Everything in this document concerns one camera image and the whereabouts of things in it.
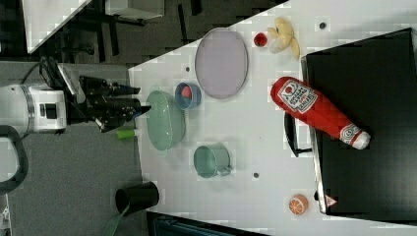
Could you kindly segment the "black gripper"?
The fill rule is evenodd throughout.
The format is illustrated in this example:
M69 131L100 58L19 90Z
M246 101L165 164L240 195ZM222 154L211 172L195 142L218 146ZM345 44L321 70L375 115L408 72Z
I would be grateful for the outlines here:
M140 88L88 76L65 80L52 57L42 57L39 66L46 83L64 93L68 125L95 122L99 131L106 133L151 110L150 105L142 106L138 99L129 98Z

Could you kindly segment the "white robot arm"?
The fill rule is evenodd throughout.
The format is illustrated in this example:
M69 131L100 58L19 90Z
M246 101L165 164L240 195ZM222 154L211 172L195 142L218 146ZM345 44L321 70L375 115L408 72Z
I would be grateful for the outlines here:
M1 124L19 135L62 134L88 122L107 133L151 110L135 98L139 88L81 74L52 58L43 57L34 67L40 84L22 80L1 88Z

